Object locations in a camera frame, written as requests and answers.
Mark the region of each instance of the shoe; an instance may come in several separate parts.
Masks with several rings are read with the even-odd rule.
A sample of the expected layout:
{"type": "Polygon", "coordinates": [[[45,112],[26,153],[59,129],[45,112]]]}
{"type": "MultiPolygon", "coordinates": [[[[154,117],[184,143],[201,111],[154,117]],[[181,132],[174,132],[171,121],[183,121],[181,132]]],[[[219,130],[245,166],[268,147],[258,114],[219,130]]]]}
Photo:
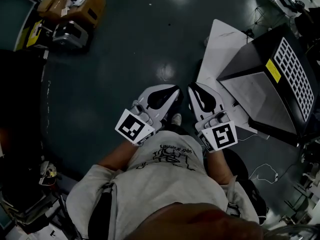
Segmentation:
{"type": "Polygon", "coordinates": [[[171,118],[171,124],[176,126],[181,126],[182,116],[180,113],[176,113],[171,118]]]}

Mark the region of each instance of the cardboard box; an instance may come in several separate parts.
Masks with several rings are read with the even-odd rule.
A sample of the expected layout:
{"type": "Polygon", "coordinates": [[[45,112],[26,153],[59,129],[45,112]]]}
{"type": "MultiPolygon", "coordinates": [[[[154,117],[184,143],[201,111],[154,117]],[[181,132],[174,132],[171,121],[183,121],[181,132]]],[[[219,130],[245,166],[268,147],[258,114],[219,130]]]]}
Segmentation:
{"type": "Polygon", "coordinates": [[[67,0],[42,0],[37,12],[43,18],[58,24],[61,21],[61,11],[65,8],[67,0]]]}
{"type": "Polygon", "coordinates": [[[85,0],[81,6],[72,6],[62,19],[75,21],[81,26],[96,27],[105,5],[106,0],[85,0]]]}

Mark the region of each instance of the yellow sticker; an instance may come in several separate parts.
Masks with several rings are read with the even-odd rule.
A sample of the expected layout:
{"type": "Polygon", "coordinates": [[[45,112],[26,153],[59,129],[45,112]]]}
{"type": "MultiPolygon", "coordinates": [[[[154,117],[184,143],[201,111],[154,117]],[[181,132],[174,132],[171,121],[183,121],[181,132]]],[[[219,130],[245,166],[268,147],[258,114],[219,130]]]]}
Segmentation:
{"type": "Polygon", "coordinates": [[[279,73],[278,69],[276,68],[275,64],[271,61],[271,59],[268,60],[265,66],[273,76],[276,83],[279,83],[281,74],[279,73]]]}
{"type": "Polygon", "coordinates": [[[26,47],[34,45],[36,43],[36,41],[38,40],[38,37],[41,33],[41,28],[39,29],[41,22],[42,22],[42,19],[34,24],[33,29],[31,30],[31,33],[29,35],[29,39],[26,44],[26,47]]]}

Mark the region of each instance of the glossy floor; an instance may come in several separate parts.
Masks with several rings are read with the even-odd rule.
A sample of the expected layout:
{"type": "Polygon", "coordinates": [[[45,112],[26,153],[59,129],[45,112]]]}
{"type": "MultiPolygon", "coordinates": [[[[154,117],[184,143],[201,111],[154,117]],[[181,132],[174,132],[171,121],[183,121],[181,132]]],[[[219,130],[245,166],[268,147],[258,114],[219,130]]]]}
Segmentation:
{"type": "MultiPolygon", "coordinates": [[[[239,30],[253,28],[257,6],[266,11],[266,18],[262,18],[266,27],[255,26],[256,37],[267,31],[270,21],[280,13],[267,0],[106,0],[104,15],[86,54],[49,55],[41,92],[46,148],[64,169],[81,178],[123,140],[115,132],[115,125],[124,108],[129,108],[146,87],[176,84],[187,96],[187,85],[197,77],[204,40],[214,19],[239,30]]],[[[190,130],[194,118],[187,98],[181,113],[184,126],[190,130]]],[[[239,130],[238,134],[244,138],[249,133],[239,130]]],[[[258,137],[233,149],[250,172],[267,162],[279,175],[298,154],[276,139],[258,137]]],[[[290,186],[289,193],[284,191],[288,179],[284,177],[273,185],[256,183],[268,205],[275,213],[282,213],[285,208],[281,198],[286,198],[284,193],[292,193],[290,186]],[[272,192],[277,192],[280,199],[275,199],[272,192]]]]}

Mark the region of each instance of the black machine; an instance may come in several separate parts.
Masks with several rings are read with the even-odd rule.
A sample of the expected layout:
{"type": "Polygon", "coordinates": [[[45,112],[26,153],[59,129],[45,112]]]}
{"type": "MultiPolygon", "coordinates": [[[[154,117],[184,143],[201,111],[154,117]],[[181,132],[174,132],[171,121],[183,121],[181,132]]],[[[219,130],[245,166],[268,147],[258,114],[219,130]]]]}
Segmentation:
{"type": "Polygon", "coordinates": [[[317,134],[309,123],[315,123],[319,86],[287,25],[243,46],[217,80],[249,114],[252,128],[295,146],[317,134]]]}

